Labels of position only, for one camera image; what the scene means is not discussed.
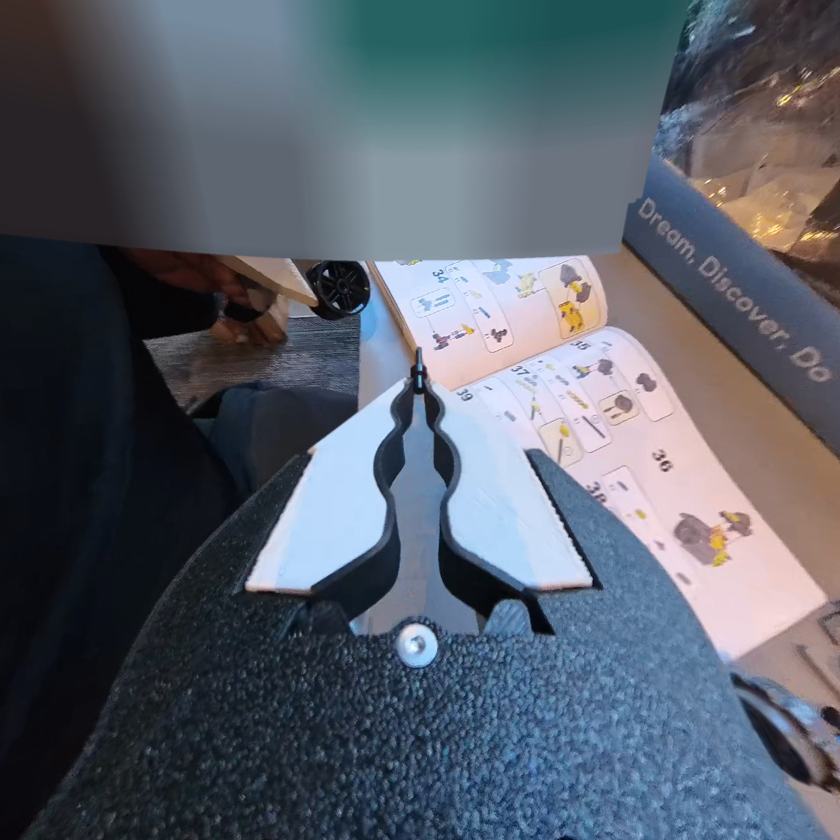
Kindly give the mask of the dark grey cardboard box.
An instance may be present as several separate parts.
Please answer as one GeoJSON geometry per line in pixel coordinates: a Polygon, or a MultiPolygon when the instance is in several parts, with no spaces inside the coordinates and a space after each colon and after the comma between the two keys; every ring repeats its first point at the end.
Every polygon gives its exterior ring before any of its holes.
{"type": "Polygon", "coordinates": [[[839,454],[838,310],[652,154],[624,244],[839,454]]]}

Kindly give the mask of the yellow toy vehicle model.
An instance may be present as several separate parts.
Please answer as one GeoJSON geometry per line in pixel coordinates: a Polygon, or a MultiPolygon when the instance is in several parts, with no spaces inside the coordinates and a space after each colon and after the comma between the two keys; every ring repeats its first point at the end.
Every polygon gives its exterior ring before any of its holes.
{"type": "Polygon", "coordinates": [[[745,655],[730,679],[773,761],[838,795],[838,601],[745,655]]]}

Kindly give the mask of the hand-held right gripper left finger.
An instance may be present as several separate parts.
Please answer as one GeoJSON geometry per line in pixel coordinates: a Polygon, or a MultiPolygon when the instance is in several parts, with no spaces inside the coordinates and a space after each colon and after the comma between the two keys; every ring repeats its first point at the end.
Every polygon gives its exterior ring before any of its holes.
{"type": "Polygon", "coordinates": [[[412,387],[400,380],[308,451],[247,592],[383,595],[399,568],[392,484],[405,465],[412,387]]]}

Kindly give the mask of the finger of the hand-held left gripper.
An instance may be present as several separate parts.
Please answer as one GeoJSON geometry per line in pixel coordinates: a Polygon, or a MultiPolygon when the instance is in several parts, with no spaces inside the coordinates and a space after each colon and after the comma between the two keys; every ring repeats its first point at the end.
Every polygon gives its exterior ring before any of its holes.
{"type": "Polygon", "coordinates": [[[239,275],[310,309],[320,305],[320,299],[308,280],[291,259],[223,256],[222,263],[239,275]]]}

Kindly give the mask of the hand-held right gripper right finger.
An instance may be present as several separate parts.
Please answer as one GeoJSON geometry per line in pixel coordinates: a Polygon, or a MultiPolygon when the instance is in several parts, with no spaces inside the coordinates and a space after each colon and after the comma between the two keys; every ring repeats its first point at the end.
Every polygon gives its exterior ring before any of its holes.
{"type": "Polygon", "coordinates": [[[561,592],[592,587],[524,450],[482,406],[429,382],[427,424],[445,484],[438,567],[450,592],[561,592]]]}

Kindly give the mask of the white instruction booklet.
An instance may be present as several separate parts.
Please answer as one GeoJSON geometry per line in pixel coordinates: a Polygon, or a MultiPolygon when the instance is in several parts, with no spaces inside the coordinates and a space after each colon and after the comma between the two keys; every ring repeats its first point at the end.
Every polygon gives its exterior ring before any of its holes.
{"type": "Polygon", "coordinates": [[[410,347],[463,403],[575,478],[647,546],[724,658],[827,603],[712,454],[589,258],[375,261],[410,347]]]}

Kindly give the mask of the clear plastic bag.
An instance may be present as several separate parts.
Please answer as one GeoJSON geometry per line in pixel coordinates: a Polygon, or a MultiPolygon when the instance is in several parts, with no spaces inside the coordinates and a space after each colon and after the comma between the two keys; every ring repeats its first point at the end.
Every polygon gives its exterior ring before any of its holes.
{"type": "Polygon", "coordinates": [[[689,2],[654,151],[838,308],[838,1],[689,2]]]}

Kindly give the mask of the person's left hand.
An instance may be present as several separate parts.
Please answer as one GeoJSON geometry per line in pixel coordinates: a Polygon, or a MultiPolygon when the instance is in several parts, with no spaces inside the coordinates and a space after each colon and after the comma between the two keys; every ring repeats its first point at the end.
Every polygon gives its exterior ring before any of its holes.
{"type": "Polygon", "coordinates": [[[249,304],[238,274],[214,255],[152,248],[121,248],[120,251],[165,285],[249,304]]]}

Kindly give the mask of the black toy wheel rim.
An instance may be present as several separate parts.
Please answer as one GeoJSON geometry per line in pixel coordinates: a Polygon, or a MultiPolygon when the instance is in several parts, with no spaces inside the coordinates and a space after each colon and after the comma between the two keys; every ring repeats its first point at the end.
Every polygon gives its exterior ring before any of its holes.
{"type": "Polygon", "coordinates": [[[323,260],[304,275],[318,300],[311,307],[322,320],[357,317],[371,299],[371,281],[361,263],[354,260],[323,260]]]}

